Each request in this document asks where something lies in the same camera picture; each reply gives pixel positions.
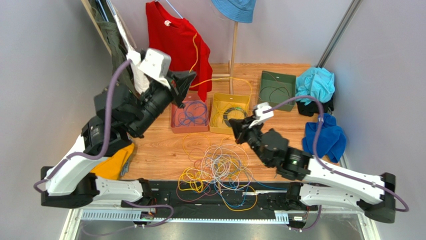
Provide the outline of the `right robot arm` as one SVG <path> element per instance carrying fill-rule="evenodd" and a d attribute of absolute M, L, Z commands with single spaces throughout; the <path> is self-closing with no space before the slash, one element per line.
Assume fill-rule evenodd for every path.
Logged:
<path fill-rule="evenodd" d="M 237 144 L 248 144 L 267 168 L 291 180 L 286 193 L 289 205 L 328 205 L 363 212 L 374 221 L 392 224 L 396 200 L 389 192 L 396 177 L 388 172 L 370 175 L 317 160 L 289 146 L 289 140 L 274 129 L 262 132 L 263 124 L 252 126 L 255 117 L 230 119 Z"/>

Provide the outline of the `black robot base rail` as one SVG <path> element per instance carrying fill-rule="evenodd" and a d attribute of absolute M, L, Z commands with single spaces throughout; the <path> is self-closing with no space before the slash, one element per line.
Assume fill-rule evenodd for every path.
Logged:
<path fill-rule="evenodd" d="M 137 226 L 160 222 L 227 224 L 304 224 L 310 214 L 361 214 L 333 205 L 289 204 L 286 194 L 291 182 L 254 182 L 242 190 L 224 190 L 210 185 L 206 191 L 183 191 L 176 181 L 155 181 L 148 207 L 125 203 L 90 206 L 82 211 L 83 221 L 131 222 Z"/>

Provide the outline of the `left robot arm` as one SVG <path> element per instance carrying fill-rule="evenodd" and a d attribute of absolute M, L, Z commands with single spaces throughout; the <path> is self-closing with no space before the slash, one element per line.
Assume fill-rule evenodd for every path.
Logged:
<path fill-rule="evenodd" d="M 135 96 L 123 84 L 105 88 L 94 97 L 96 115 L 82 128 L 75 144 L 56 166 L 40 170 L 46 189 L 41 205 L 76 209 L 97 201 L 118 201 L 121 207 L 151 205 L 153 192 L 148 180 L 111 180 L 93 172 L 119 150 L 143 138 L 146 130 L 170 105 L 184 107 L 184 99 L 196 77 L 194 71 L 169 71 L 171 88 L 149 80 L 148 91 Z"/>

